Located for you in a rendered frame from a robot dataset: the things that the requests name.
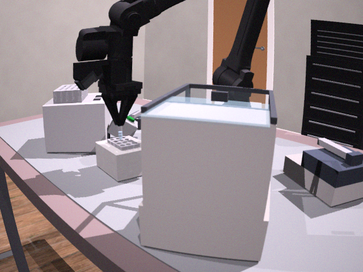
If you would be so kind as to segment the green-capped test tube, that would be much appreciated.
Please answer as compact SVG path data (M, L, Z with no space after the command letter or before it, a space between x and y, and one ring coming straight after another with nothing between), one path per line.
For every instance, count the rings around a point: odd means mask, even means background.
M117 126L117 128L118 128L119 141L123 141L123 130L122 130L122 126Z

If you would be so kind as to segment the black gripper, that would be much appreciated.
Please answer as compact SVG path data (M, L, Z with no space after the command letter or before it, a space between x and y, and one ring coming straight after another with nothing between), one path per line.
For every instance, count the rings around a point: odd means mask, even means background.
M115 125L118 126L125 124L130 109L138 94L141 94L143 82L132 80L132 59L122 58L122 60L126 60L126 83L106 84L98 81L99 93L101 93ZM118 101L121 101L120 111L117 108Z

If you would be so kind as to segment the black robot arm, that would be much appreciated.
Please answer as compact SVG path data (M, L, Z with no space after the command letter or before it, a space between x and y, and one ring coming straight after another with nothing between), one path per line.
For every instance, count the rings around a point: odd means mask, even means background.
M120 0L108 13L109 26L80 30L73 63L73 79L84 91L94 82L126 83L126 60L133 56L133 36L140 27L185 0ZM254 88L252 56L270 0L247 0L233 47L212 76L214 85ZM127 37L128 36L128 37ZM107 61L115 57L117 61ZM99 60L99 61L93 61ZM80 62L88 61L88 62Z

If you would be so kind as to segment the light grey bench mat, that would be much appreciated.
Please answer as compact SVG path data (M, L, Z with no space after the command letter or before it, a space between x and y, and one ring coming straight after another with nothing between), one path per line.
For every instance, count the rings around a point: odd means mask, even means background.
M141 245L142 176L115 180L96 152L46 152L43 118L1 126L0 137L80 207L178 272L363 272L363 197L329 206L283 172L285 155L317 147L276 138L267 234L261 260L250 261Z

